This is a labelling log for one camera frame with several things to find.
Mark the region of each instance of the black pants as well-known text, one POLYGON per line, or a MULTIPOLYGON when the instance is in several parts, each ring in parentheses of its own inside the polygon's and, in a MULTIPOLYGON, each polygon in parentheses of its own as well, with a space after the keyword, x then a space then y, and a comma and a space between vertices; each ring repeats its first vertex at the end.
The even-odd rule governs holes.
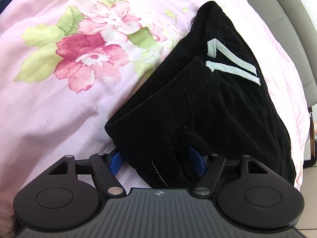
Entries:
POLYGON ((106 123, 105 130, 153 188, 192 188, 199 181, 190 147, 201 155, 216 152, 227 159, 252 155, 294 183, 289 134, 259 65, 215 2, 199 9, 190 33, 106 123), (215 58, 207 55, 207 42, 212 39, 256 72, 241 68, 219 51, 215 58), (207 61, 220 70, 212 71, 207 61), (221 70, 226 67, 259 83, 221 70))

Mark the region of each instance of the gray gripper base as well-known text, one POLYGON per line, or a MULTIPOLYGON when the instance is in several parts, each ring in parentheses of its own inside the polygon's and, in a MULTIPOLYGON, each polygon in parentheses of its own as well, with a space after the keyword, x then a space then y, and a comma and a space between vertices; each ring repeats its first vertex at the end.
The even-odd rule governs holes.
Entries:
POLYGON ((295 229, 260 234, 228 223, 209 200, 187 190, 133 189, 110 199, 99 215, 75 229, 41 233, 25 228, 18 238, 299 238, 295 229))

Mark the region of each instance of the white stitching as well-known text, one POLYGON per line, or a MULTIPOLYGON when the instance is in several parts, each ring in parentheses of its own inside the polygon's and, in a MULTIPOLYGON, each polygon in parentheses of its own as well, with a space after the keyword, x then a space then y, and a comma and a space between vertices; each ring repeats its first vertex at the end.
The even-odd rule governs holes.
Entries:
POLYGON ((166 184, 166 182, 163 180, 163 178, 162 178, 161 175, 159 174, 159 171, 156 169, 154 163, 153 163, 153 162, 151 162, 151 163, 152 163, 152 165, 154 166, 154 168, 155 168, 157 174, 159 175, 159 177, 161 178, 161 180, 163 181, 163 183, 166 185, 167 188, 169 188, 169 186, 166 184))

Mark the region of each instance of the black garment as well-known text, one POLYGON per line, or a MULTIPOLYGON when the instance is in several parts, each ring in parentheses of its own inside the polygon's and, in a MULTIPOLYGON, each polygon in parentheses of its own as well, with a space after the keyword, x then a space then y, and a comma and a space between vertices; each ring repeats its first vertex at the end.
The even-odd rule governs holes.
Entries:
POLYGON ((290 138, 259 65, 212 1, 199 9, 190 33, 106 123, 105 130, 153 188, 192 188, 199 181, 190 147, 201 155, 216 152, 227 159, 250 154, 294 183, 290 138), (207 55, 207 42, 214 38, 256 67, 260 86, 206 66, 206 61, 212 61, 240 68, 220 52, 215 59, 207 55))

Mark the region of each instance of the floral print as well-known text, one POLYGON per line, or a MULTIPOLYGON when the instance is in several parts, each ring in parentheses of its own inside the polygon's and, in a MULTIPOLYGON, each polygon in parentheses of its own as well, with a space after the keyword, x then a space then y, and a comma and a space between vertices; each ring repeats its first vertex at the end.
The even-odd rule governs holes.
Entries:
POLYGON ((96 81, 120 81, 120 67, 129 63, 139 78, 151 74, 180 40, 177 15, 164 11, 175 19, 174 25, 167 24, 169 31, 160 21, 142 26, 127 0, 98 1, 85 12, 69 6, 56 25, 40 24, 22 35, 26 45, 38 50, 22 63, 15 81, 41 82, 53 73, 80 93, 96 81), (140 59, 129 60, 123 48, 128 42, 139 49, 140 59))

